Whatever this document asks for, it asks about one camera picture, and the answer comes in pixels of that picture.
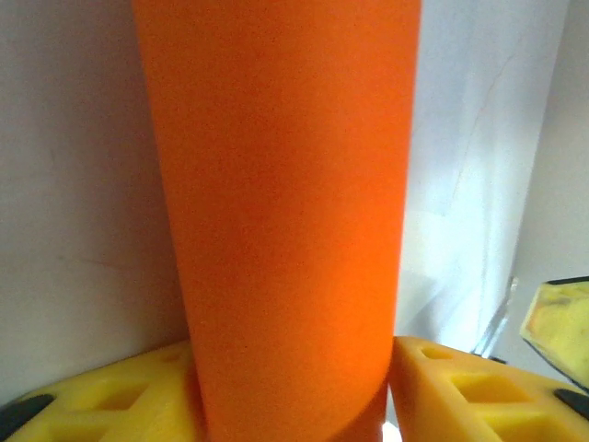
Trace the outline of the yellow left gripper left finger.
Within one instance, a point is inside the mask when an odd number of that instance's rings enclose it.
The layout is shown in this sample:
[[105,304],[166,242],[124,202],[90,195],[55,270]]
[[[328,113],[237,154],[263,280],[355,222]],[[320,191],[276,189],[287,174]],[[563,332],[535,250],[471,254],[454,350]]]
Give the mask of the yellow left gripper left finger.
[[4,441],[204,441],[191,347],[179,342],[29,392],[1,409]]

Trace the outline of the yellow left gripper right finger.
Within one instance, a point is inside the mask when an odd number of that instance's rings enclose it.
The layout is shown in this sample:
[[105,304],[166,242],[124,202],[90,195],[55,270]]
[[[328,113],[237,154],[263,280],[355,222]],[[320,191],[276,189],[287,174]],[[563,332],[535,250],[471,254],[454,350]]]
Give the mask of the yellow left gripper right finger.
[[567,384],[420,338],[393,340],[389,385],[405,441],[585,441]]

